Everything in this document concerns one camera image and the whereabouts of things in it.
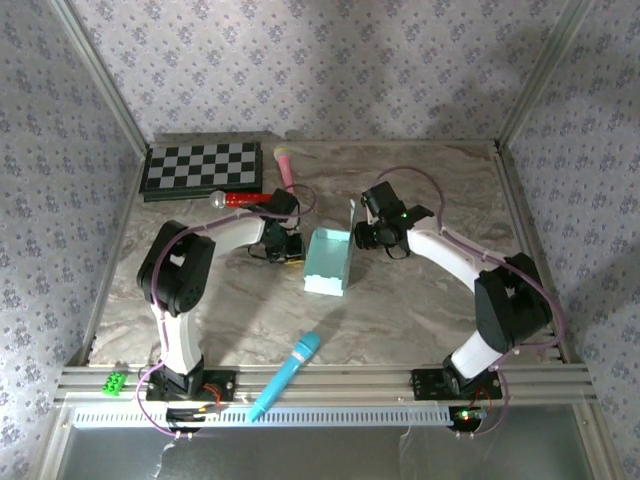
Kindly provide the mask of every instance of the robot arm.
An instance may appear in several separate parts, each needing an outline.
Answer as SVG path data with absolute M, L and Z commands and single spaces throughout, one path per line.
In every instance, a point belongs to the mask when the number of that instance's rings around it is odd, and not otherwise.
M 304 254 L 299 233 L 289 234 L 283 220 L 260 213 L 290 215 L 297 207 L 295 197 L 277 189 L 268 202 L 237 209 L 220 220 L 208 236 L 190 233 L 178 241 L 162 259 L 158 274 L 157 297 L 151 292 L 151 279 L 165 246 L 187 229 L 174 220 L 165 223 L 138 271 L 137 283 L 151 303 L 160 334 L 164 376 L 175 393 L 193 397 L 201 387 L 204 361 L 198 346 L 193 309 L 202 298 L 214 258 L 236 248 L 261 243 L 273 263 L 289 263 Z
M 544 298 L 510 271 L 470 255 L 440 234 L 437 219 L 422 206 L 407 209 L 388 182 L 362 195 L 368 222 L 356 225 L 356 245 L 363 249 L 399 247 L 423 256 L 452 273 L 475 294 L 476 328 L 443 362 L 444 380 L 456 395 L 474 390 L 479 377 L 502 355 L 522 344 L 551 320 Z M 503 259 L 540 282 L 533 261 L 524 253 L 507 257 L 483 249 L 447 230 L 466 245 Z

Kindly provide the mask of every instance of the pink object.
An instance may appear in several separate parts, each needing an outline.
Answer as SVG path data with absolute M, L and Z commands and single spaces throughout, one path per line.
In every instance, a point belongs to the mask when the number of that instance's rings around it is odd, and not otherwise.
M 280 166 L 280 175 L 282 175 L 282 183 L 284 183 L 285 187 L 293 185 L 293 173 L 291 172 L 290 153 L 291 150 L 289 150 L 287 147 L 278 147 L 273 151 L 273 156 Z M 294 193 L 293 187 L 289 187 L 287 188 L 287 190 L 291 193 Z

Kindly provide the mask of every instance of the marble tabletop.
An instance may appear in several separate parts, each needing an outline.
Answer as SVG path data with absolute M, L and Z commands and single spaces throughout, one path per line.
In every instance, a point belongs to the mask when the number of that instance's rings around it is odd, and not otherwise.
M 281 184 L 274 146 L 263 143 L 265 192 Z M 441 183 L 450 228 L 493 250 L 519 250 L 486 145 L 327 143 L 292 148 L 295 181 L 313 187 L 318 195 L 314 211 L 302 220 L 306 242 L 317 226 L 348 229 L 349 199 L 358 199 L 380 171 L 412 165 Z M 436 193 L 416 174 L 392 173 L 388 180 L 407 206 L 419 203 L 437 209 Z M 309 205 L 308 192 L 299 189 L 296 194 L 303 208 Z M 155 320 L 136 286 L 136 273 L 164 222 L 175 219 L 193 226 L 226 213 L 207 200 L 135 200 L 92 365 L 141 364 L 158 358 Z M 363 209 L 358 215 L 364 218 Z M 322 338 L 316 364 L 439 363 L 475 329 L 471 292 L 448 272 L 416 256 L 393 261 L 382 250 L 356 249 L 344 297 L 312 294 L 303 287 L 302 267 L 272 265 L 251 258 L 244 248 L 214 261 L 196 314 L 206 364 L 276 364 L 309 330 Z

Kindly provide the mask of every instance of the white vent strip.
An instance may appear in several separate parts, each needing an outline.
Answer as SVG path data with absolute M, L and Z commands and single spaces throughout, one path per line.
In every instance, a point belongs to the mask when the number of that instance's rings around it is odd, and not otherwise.
M 451 425 L 447 407 L 281 407 L 272 408 L 254 423 L 249 423 L 247 407 L 230 407 L 221 414 L 207 415 L 204 422 L 179 425 L 219 427 L 340 427 L 340 426 L 435 426 Z M 166 426 L 164 412 L 150 413 L 151 418 Z M 76 410 L 76 428 L 148 427 L 149 421 L 139 411 L 104 412 L 99 407 Z

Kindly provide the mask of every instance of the checkered board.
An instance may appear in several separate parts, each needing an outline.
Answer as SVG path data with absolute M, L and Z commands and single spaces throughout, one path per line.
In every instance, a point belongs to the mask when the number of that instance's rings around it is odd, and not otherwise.
M 214 190 L 262 192 L 260 143 L 148 149 L 140 184 L 145 202 L 205 198 Z

